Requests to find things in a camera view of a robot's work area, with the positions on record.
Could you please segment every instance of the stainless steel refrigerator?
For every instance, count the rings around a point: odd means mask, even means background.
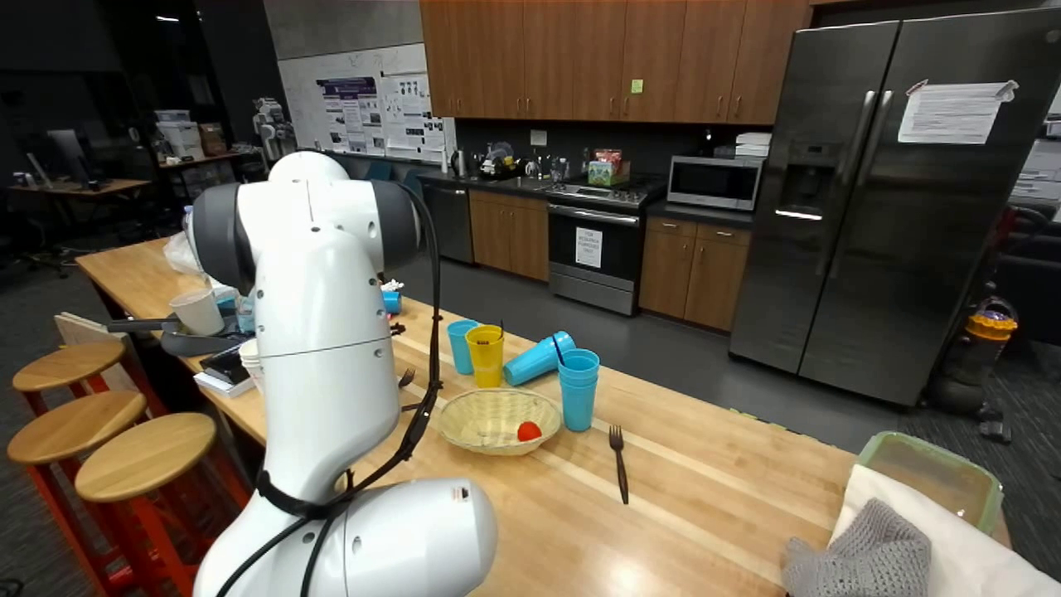
[[[799,29],[728,350],[916,405],[1056,76],[1061,9]]]

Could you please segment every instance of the microwave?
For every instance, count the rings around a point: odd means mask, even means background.
[[[673,157],[667,201],[754,211],[762,160]]]

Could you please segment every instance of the wooden cabinet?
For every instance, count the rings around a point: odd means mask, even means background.
[[[805,0],[421,0],[435,112],[468,119],[772,121],[805,21]]]
[[[469,250],[477,266],[550,279],[550,208],[539,199],[469,191]]]
[[[637,304],[728,330],[749,242],[744,228],[650,215]]]

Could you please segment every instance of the cloth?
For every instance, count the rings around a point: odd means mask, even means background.
[[[1061,584],[1025,556],[953,516],[921,490],[856,464],[833,531],[838,540],[869,499],[889,503],[932,540],[932,597],[1061,597]]]
[[[785,591],[792,597],[923,597],[928,563],[928,537],[870,498],[825,555],[787,540]]]

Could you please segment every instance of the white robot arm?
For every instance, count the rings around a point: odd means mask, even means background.
[[[406,482],[334,503],[334,482],[397,425],[376,273],[421,245],[402,185],[355,182],[327,157],[296,153],[269,182],[208,189],[187,235],[211,279],[255,296],[269,425],[257,490],[206,555],[195,593],[477,585],[492,561],[477,483]]]

